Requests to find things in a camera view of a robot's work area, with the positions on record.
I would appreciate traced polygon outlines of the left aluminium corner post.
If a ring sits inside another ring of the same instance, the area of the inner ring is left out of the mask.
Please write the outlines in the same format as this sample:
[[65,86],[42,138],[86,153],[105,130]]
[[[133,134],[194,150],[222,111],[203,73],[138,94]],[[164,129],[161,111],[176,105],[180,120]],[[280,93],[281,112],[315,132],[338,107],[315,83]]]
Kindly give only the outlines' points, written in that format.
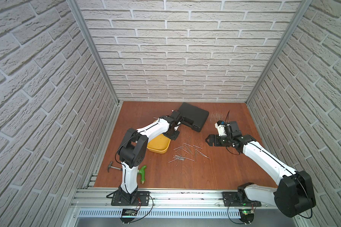
[[97,50],[95,42],[94,42],[94,40],[93,40],[93,38],[91,36],[90,30],[89,30],[89,28],[88,28],[88,26],[86,24],[86,20],[85,20],[84,16],[82,15],[82,12],[80,10],[80,7],[79,7],[77,1],[75,1],[75,0],[68,0],[67,2],[69,4],[69,7],[70,7],[73,15],[74,15],[75,20],[76,20],[76,22],[77,22],[77,24],[79,26],[79,29],[82,32],[84,40],[86,41],[86,43],[88,45],[88,48],[89,48],[89,50],[90,50],[90,52],[91,52],[91,54],[92,54],[92,56],[93,56],[93,58],[95,60],[95,63],[96,63],[96,65],[97,65],[97,67],[98,67],[98,69],[100,71],[100,74],[101,74],[102,78],[105,81],[105,84],[106,84],[106,86],[107,86],[107,88],[108,88],[108,90],[110,92],[110,95],[111,95],[112,99],[114,100],[116,105],[119,105],[120,101],[119,101],[119,99],[118,99],[118,97],[116,95],[116,92],[115,92],[112,84],[111,84],[111,81],[109,79],[109,76],[107,74],[105,66],[103,64],[103,61],[102,61],[102,59],[100,57],[100,54],[99,54],[99,52]]

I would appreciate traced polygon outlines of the right aluminium corner post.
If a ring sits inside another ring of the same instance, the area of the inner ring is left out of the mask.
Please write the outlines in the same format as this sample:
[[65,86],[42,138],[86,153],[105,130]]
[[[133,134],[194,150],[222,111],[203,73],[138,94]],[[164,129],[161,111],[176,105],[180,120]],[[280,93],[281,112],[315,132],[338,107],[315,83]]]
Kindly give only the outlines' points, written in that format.
[[273,51],[270,59],[268,60],[266,66],[264,67],[260,77],[258,78],[255,86],[253,87],[250,95],[246,99],[245,103],[248,106],[252,101],[253,97],[255,96],[257,90],[261,86],[262,82],[264,81],[265,77],[267,76],[269,70],[272,68],[274,62],[277,60],[281,52],[283,51],[284,47],[290,40],[292,34],[294,33],[295,29],[299,25],[300,21],[302,20],[303,16],[305,15],[306,11],[308,10],[309,6],[311,5],[312,0],[303,0],[301,1],[298,9],[296,10],[292,20],[289,22],[284,34],[282,35],[280,41],[278,42],[275,50]]

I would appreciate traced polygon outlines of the aluminium front rail frame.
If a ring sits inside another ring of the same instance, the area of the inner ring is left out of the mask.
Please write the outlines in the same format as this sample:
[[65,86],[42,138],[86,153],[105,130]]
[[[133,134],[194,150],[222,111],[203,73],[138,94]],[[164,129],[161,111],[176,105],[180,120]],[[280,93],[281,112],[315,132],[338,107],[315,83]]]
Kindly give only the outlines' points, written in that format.
[[[310,227],[311,221],[288,218],[275,206],[225,207],[225,190],[147,189],[148,206],[141,206],[134,221],[123,224],[126,206],[112,206],[113,188],[78,189],[70,203],[63,227]],[[254,220],[244,225],[239,210],[253,210]]]

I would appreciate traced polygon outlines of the steel nail bundle nail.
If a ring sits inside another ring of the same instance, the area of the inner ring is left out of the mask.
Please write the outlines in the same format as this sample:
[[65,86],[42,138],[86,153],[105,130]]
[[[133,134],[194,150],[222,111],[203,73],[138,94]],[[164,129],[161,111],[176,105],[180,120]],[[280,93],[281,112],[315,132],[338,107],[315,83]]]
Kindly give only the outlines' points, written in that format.
[[178,159],[178,160],[185,160],[185,157],[174,155],[173,158]]

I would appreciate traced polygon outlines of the steel nail far right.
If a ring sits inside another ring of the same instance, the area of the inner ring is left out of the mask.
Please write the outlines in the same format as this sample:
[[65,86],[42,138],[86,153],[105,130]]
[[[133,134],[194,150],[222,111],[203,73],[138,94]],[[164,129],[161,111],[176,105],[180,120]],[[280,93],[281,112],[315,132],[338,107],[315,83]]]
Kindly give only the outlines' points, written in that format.
[[208,156],[206,156],[205,154],[203,154],[202,152],[200,152],[199,150],[197,150],[196,149],[196,152],[198,152],[199,154],[201,154],[202,156],[204,156],[204,157],[206,157],[206,158],[208,158],[208,159],[210,159]]

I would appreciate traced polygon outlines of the aluminium corner post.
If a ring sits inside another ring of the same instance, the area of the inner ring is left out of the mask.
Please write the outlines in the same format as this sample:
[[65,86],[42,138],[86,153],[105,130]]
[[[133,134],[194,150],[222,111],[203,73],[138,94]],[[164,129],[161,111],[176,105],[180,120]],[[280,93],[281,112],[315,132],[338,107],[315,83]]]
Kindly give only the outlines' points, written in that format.
[[77,24],[79,26],[79,29],[82,32],[84,40],[86,41],[86,43],[88,45],[88,48],[89,48],[89,50],[90,50],[90,52],[91,52],[91,54],[92,54],[92,56],[93,56],[93,58],[95,60],[95,63],[96,63],[96,65],[97,65],[97,67],[98,67],[98,69],[100,71],[100,74],[101,74],[102,78],[105,81],[105,84],[106,84],[106,86],[107,86],[107,88],[108,88],[108,90],[110,92],[110,95],[111,95],[112,99],[114,100],[116,105],[119,105],[120,101],[119,101],[119,99],[118,99],[118,97],[116,95],[116,92],[115,92],[112,84],[111,84],[111,81],[109,79],[109,76],[107,74],[105,66],[103,64],[103,61],[102,61],[102,59],[100,57],[100,54],[99,54],[99,52],[97,50],[95,42],[94,42],[94,40],[93,40],[93,38],[91,36],[90,30],[89,30],[89,28],[88,28],[88,26],[86,24],[86,20],[85,20],[84,16],[82,15],[82,12],[80,10],[80,7],[79,7],[77,1],[75,1],[75,0],[68,0],[67,2],[69,4],[69,7],[70,7],[73,15],[74,15],[75,20],[76,20],[76,22],[77,22]]
[[255,96],[257,90],[261,86],[262,82],[264,81],[265,77],[267,76],[269,70],[272,68],[274,62],[277,60],[281,52],[283,51],[284,47],[290,40],[292,34],[294,33],[295,29],[299,25],[300,21],[302,20],[303,16],[305,15],[306,11],[308,10],[309,6],[311,5],[312,0],[303,0],[301,1],[298,9],[296,10],[292,20],[289,22],[284,34],[282,35],[280,41],[278,42],[275,50],[273,51],[270,59],[268,60],[266,66],[264,67],[260,77],[258,78],[255,86],[253,87],[250,95],[246,99],[245,103],[248,106],[252,101],[253,97]]

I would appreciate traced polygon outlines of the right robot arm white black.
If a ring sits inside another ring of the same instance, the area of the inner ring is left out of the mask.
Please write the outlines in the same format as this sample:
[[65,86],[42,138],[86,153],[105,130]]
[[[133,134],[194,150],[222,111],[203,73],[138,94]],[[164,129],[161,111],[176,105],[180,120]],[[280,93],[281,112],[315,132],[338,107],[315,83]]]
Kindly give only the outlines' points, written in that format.
[[276,206],[287,217],[294,217],[312,210],[316,199],[311,176],[306,171],[297,171],[268,152],[251,135],[243,135],[237,122],[218,121],[217,134],[205,139],[213,147],[234,148],[258,164],[275,182],[276,188],[245,183],[238,187],[235,201],[244,204],[262,202]]

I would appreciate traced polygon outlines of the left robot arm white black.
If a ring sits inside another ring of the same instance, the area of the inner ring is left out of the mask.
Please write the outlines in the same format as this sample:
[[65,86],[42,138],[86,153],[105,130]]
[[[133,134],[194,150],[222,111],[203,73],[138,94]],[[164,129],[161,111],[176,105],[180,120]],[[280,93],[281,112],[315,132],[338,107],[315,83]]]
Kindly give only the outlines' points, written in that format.
[[145,158],[147,145],[157,136],[163,134],[171,140],[177,139],[178,127],[182,123],[182,116],[178,110],[171,115],[165,115],[143,128],[127,130],[117,154],[122,165],[122,183],[119,193],[129,203],[137,199],[137,171],[138,166]]

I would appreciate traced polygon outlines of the yellow plastic storage box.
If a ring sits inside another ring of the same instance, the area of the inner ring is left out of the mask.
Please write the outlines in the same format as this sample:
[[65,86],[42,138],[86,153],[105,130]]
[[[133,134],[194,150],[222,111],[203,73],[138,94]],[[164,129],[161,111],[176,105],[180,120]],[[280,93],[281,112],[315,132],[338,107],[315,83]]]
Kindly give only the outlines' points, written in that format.
[[171,139],[161,134],[148,143],[147,149],[154,153],[164,154],[168,150],[170,142]]

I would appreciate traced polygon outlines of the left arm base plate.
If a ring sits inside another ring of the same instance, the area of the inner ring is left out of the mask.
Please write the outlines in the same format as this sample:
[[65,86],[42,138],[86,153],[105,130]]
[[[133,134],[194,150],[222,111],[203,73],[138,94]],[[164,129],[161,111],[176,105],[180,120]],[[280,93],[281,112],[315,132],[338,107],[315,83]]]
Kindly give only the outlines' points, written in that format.
[[148,206],[150,199],[149,191],[134,191],[128,194],[122,190],[116,190],[112,195],[112,206]]

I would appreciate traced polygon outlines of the black plastic tool case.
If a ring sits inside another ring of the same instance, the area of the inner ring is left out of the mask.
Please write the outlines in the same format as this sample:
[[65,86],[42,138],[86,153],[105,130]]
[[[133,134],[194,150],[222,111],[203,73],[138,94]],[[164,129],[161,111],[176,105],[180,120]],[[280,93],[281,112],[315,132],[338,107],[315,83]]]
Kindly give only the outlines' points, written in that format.
[[209,111],[188,103],[182,103],[178,111],[182,116],[182,124],[196,132],[201,132],[209,116]]

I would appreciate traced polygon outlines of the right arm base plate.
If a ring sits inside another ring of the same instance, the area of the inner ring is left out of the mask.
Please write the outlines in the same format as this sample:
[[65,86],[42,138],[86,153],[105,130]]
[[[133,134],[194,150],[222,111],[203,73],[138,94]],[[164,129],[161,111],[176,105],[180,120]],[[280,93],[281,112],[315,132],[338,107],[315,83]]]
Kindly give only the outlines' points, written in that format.
[[223,202],[225,207],[261,207],[261,202],[249,200],[242,192],[226,191],[222,192]]

